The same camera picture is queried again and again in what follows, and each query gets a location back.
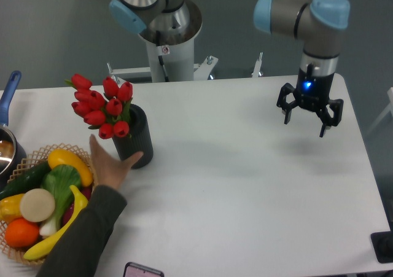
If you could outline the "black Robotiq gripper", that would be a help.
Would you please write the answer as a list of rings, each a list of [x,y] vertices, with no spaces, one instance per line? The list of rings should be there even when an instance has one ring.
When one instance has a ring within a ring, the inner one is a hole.
[[[327,76],[308,76],[299,69],[296,87],[286,83],[280,89],[277,107],[282,109],[285,115],[284,123],[288,124],[292,109],[300,107],[304,110],[316,112],[322,122],[319,137],[323,138],[325,132],[336,127],[341,122],[344,101],[342,99],[330,99],[330,89],[334,74]],[[294,100],[287,102],[287,97],[292,95]]]

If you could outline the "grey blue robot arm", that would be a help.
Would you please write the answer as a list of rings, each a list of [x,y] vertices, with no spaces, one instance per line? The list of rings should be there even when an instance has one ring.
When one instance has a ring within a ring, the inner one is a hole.
[[[207,64],[194,63],[194,40],[202,16],[191,0],[112,0],[109,11],[120,26],[145,42],[154,82],[209,76]],[[348,0],[257,1],[253,13],[257,29],[304,43],[297,83],[284,85],[278,96],[285,122],[300,107],[319,117],[322,131],[340,123],[343,100],[329,94],[349,13]]]

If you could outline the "dark grey sleeved forearm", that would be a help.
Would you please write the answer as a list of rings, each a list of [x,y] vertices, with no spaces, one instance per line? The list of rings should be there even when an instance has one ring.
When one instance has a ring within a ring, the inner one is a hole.
[[[127,206],[120,184],[100,184],[39,269],[38,276],[94,276],[117,219]]]

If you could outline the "person's right hand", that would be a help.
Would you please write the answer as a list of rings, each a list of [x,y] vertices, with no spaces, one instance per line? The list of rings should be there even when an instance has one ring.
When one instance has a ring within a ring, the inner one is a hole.
[[[114,190],[120,189],[131,167],[144,155],[139,151],[126,160],[117,160],[100,146],[95,135],[90,135],[89,144],[98,185],[105,185]]]

